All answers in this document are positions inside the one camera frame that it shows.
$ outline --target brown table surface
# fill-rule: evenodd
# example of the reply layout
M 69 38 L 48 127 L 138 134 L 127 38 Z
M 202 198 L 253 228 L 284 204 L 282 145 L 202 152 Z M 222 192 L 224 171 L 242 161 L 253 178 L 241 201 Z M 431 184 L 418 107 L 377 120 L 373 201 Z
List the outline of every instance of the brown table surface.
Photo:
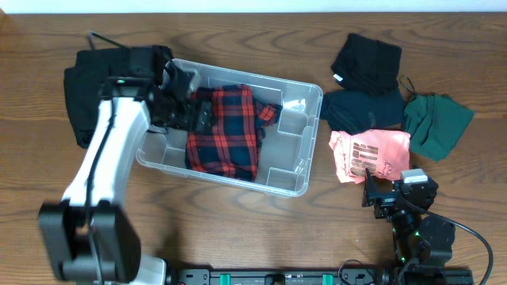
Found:
M 500 13 L 7 15 L 0 35 L 0 283 L 55 283 L 37 225 L 85 151 L 63 99 L 63 69 L 85 34 L 164 44 L 175 57 L 338 89 L 330 64 L 350 32 L 403 48 L 400 74 L 475 110 L 439 163 L 413 162 L 440 184 L 432 210 L 481 233 L 495 253 L 489 284 L 507 280 L 507 16 Z M 165 175 L 134 162 L 126 212 L 143 251 L 216 268 L 338 267 L 393 258 L 391 226 L 361 208 L 363 185 L 340 184 L 321 121 L 306 194 L 266 196 Z M 478 283 L 482 243 L 456 231 L 452 261 Z

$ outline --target white wall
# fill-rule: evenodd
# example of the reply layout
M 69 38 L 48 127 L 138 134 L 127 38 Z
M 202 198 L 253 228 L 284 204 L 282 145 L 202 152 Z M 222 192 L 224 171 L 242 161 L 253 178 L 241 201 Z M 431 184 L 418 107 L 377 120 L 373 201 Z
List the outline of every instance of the white wall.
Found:
M 507 0 L 0 0 L 6 13 L 491 12 Z

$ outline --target folded clothing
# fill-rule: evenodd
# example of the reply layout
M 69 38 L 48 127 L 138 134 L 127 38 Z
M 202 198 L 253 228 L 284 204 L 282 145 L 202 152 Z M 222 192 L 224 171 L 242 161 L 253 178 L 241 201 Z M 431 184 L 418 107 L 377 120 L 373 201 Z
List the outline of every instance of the folded clothing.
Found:
M 371 128 L 402 124 L 404 107 L 405 101 L 398 88 L 382 97 L 339 90 L 324 96 L 320 117 L 327 120 L 331 130 L 355 135 Z
M 216 123 L 207 133 L 188 134 L 186 167 L 254 181 L 265 137 L 263 127 L 278 122 L 282 106 L 255 100 L 247 85 L 200 88 L 193 98 L 211 100 Z
M 456 146 L 474 112 L 448 95 L 414 94 L 404 116 L 403 130 L 412 135 L 410 151 L 438 162 Z
M 384 95 L 398 87 L 401 57 L 398 46 L 351 33 L 331 70 L 344 89 Z
M 369 130 L 359 135 L 331 133 L 336 175 L 341 183 L 363 182 L 365 169 L 373 176 L 395 181 L 409 169 L 410 134 L 404 131 Z
M 75 66 L 65 70 L 65 105 L 80 147 L 88 148 L 95 132 L 102 82 L 109 76 L 126 75 L 128 63 L 128 50 L 124 48 L 79 51 Z

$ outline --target white plastic box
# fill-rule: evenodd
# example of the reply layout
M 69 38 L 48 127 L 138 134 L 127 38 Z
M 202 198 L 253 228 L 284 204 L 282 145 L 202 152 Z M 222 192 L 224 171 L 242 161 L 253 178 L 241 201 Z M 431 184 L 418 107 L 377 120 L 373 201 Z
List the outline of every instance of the white plastic box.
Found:
M 259 101 L 283 105 L 284 108 L 279 122 L 265 128 L 266 136 L 262 140 L 254 182 L 186 169 L 187 132 L 174 129 L 169 129 L 166 135 L 146 133 L 136 153 L 141 165 L 168 174 L 196 177 L 278 196 L 296 197 L 307 191 L 323 96 L 320 87 L 182 59 L 173 61 L 180 68 L 197 69 L 201 87 L 247 84 Z

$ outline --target green folded cloth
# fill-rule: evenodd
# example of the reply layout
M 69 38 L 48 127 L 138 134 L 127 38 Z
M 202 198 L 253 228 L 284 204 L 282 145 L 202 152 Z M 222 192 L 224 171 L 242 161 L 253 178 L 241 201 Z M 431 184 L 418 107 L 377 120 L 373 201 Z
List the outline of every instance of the green folded cloth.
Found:
M 448 95 L 414 95 L 405 107 L 404 131 L 410 151 L 438 162 L 448 156 L 474 117 L 474 112 Z

